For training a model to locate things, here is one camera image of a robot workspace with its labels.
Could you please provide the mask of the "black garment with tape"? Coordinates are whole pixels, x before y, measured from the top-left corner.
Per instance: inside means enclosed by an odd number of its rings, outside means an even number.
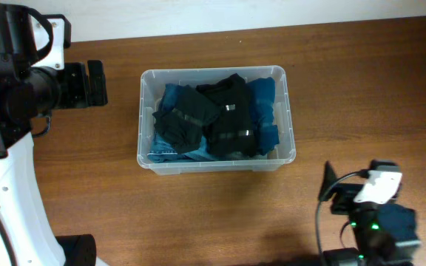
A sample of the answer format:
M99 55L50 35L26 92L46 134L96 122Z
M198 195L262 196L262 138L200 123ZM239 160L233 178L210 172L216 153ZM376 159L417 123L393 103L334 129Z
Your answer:
M196 90L220 109L219 117L203 132L208 151L218 157L240 152L253 157L257 152L249 111L251 92L245 80L233 74L215 84L201 84Z

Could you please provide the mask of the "teal blue shirt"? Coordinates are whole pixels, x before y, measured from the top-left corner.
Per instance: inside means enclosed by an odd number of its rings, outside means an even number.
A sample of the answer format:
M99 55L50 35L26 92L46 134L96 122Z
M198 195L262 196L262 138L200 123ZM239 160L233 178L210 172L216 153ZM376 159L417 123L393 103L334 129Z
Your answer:
M253 124L257 152L266 155L279 141L279 130L274 124L275 81L273 78L258 78L247 83L251 93L249 113Z

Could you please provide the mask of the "dark blue jeans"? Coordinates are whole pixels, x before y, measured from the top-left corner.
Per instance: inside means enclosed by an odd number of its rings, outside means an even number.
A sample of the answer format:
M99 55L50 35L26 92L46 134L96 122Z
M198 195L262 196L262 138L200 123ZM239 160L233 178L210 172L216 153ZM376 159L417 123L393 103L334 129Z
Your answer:
M207 152L207 140L205 135L201 137L200 148L178 154L160 135L155 131L150 150L147 154L149 160L153 163L167 163L167 162L193 162L193 161L215 161L219 157L214 156Z

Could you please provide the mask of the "dark green-black garment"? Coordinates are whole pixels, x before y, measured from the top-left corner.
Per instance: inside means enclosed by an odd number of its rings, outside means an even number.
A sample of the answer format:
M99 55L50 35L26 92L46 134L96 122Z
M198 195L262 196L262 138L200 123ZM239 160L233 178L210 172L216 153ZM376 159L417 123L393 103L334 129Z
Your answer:
M203 128L220 116L220 107L190 86L166 85L158 110L153 113L155 131L178 154L200 148Z

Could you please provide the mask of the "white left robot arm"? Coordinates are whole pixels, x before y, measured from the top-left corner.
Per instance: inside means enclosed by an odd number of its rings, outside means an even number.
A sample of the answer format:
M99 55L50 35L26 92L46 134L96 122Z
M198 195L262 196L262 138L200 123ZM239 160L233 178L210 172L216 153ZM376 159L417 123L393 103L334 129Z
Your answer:
M56 236L34 168L32 120L108 102L99 60L67 63L61 14L0 3L0 265L100 265L90 234Z

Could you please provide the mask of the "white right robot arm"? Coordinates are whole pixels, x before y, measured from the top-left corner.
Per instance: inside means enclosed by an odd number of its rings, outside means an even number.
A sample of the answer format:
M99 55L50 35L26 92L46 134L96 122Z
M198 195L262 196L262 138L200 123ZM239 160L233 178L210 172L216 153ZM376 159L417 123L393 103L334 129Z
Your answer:
M396 204L401 189L400 167L389 160L372 160L366 169L338 177L330 162L324 166L315 211L315 235L320 265L412 265L421 247L416 212ZM354 234L355 248L323 250L320 210L331 201L331 213L343 215Z

